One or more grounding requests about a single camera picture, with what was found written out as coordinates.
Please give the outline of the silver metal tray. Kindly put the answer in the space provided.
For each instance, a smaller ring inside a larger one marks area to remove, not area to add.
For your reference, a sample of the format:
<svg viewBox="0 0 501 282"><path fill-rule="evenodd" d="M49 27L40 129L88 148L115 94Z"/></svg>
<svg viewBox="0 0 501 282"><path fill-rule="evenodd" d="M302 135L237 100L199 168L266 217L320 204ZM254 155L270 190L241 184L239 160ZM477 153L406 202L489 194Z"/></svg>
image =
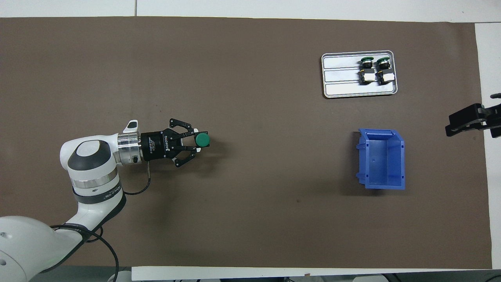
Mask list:
<svg viewBox="0 0 501 282"><path fill-rule="evenodd" d="M395 80L386 85L377 81L368 85L359 82L360 61L363 57L374 58L373 68L377 73L377 60L389 56ZM321 57L323 94L326 98L359 98L393 95L398 91L395 56L390 50L326 53Z"/></svg>

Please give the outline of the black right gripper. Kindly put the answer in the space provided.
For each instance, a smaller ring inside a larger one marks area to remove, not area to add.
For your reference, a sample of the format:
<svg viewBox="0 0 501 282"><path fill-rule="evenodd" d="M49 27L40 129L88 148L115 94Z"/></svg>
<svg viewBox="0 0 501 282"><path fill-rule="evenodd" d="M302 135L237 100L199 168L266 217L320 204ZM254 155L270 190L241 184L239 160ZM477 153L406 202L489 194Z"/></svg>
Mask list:
<svg viewBox="0 0 501 282"><path fill-rule="evenodd" d="M482 104L474 103L449 116L449 125L445 127L446 136L451 137L470 130L489 130L493 139L500 137L501 104L484 109Z"/></svg>

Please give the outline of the blue plastic storage bin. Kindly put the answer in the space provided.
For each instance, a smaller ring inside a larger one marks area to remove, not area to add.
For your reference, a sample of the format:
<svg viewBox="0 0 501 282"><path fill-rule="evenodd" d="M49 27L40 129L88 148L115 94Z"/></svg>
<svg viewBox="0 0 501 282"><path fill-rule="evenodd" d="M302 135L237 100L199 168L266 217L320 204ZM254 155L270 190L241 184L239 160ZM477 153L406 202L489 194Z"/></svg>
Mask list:
<svg viewBox="0 0 501 282"><path fill-rule="evenodd" d="M405 190L405 142L397 130L360 128L356 177L365 189Z"/></svg>

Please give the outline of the green push button white block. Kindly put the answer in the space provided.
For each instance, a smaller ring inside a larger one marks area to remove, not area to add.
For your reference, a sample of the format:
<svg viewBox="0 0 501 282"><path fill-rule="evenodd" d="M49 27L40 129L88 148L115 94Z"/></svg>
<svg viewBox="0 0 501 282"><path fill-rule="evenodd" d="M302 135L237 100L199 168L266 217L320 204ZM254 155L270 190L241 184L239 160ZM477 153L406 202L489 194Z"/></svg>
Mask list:
<svg viewBox="0 0 501 282"><path fill-rule="evenodd" d="M363 57L360 61L359 82L361 85L368 85L376 80L376 72L373 68L374 58L372 56Z"/></svg>
<svg viewBox="0 0 501 282"><path fill-rule="evenodd" d="M386 85L395 80L395 73L391 68L391 59L389 56L378 59L377 62L377 81L380 85Z"/></svg>

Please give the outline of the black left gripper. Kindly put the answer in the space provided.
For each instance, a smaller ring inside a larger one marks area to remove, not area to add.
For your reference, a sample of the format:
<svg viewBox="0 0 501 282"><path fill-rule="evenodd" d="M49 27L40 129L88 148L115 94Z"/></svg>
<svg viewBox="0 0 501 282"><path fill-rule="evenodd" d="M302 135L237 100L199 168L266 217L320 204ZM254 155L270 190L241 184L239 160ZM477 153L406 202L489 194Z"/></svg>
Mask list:
<svg viewBox="0 0 501 282"><path fill-rule="evenodd" d="M184 139L189 136L193 136L195 139L196 132L207 132L198 131L192 127L191 124L184 121L170 118L169 127L171 130L163 130L156 132L146 132L140 134L140 144L142 159L144 161L152 161L154 159L172 159L175 167L180 168L186 163L190 162L196 157L196 154L202 150L199 146L173 146L171 148L169 141ZM177 133L173 130L174 127L182 127L186 130L183 133ZM188 155L184 158L178 158L177 156L181 152L188 152Z"/></svg>

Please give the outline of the brown paper table mat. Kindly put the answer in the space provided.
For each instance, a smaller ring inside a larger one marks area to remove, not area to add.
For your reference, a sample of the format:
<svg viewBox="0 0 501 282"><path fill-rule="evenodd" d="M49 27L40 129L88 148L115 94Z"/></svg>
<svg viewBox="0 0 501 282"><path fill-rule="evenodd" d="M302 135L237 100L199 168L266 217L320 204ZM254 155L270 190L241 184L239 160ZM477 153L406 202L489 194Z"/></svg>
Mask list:
<svg viewBox="0 0 501 282"><path fill-rule="evenodd" d="M390 50L393 95L326 98L326 53ZM472 23L254 18L0 18L0 216L77 210L69 140L170 118L211 146L104 226L126 266L491 268ZM405 190L360 184L360 128L397 130Z"/></svg>

